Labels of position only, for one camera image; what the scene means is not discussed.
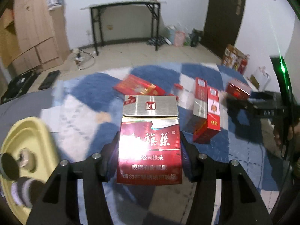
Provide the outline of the person's right hand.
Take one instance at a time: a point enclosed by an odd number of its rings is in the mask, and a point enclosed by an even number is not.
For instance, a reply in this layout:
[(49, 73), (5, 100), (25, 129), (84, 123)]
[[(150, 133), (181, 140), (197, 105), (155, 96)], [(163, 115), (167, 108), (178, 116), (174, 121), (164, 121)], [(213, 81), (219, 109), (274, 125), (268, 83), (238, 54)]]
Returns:
[[(271, 124), (274, 126), (273, 134), (276, 145), (282, 149), (283, 140), (281, 137), (282, 121), (279, 119), (273, 120)], [(289, 145), (290, 162), (293, 168), (299, 168), (299, 122), (297, 125), (290, 126), (288, 129), (287, 140)]]

